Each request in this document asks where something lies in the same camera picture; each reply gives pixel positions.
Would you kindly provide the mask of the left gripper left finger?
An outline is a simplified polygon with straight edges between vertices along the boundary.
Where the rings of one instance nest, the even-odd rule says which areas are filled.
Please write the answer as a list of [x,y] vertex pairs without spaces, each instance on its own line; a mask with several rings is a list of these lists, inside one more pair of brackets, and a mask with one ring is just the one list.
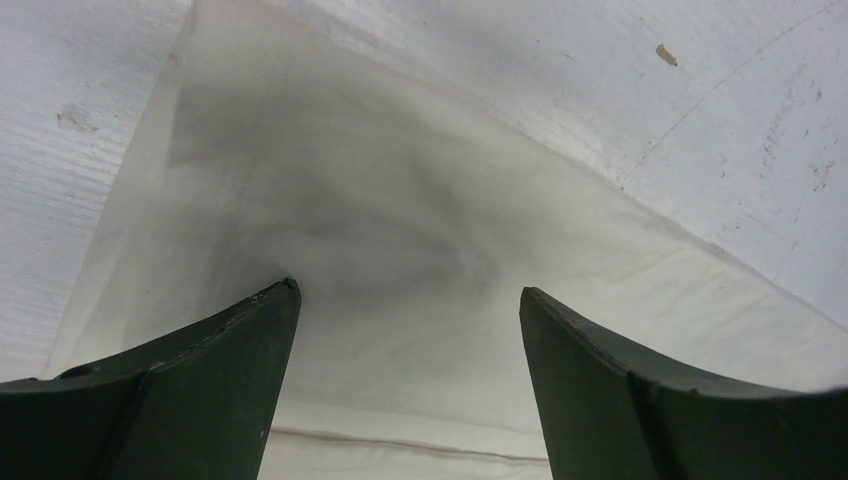
[[5,479],[254,479],[301,295],[286,279],[49,380],[1,386]]

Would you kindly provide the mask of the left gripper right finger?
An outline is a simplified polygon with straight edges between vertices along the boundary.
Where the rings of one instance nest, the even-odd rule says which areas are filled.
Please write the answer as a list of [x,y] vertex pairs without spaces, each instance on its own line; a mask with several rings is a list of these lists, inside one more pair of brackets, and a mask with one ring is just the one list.
[[602,327],[536,287],[524,351],[556,479],[843,479],[847,392],[711,373]]

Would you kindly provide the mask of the cream white t shirt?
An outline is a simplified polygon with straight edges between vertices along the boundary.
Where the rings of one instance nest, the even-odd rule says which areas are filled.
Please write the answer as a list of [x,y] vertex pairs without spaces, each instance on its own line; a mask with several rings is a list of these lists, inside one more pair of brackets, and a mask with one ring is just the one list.
[[197,1],[46,373],[291,277],[263,479],[547,479],[519,326],[538,287],[684,363],[796,391],[847,336],[605,181],[257,1]]

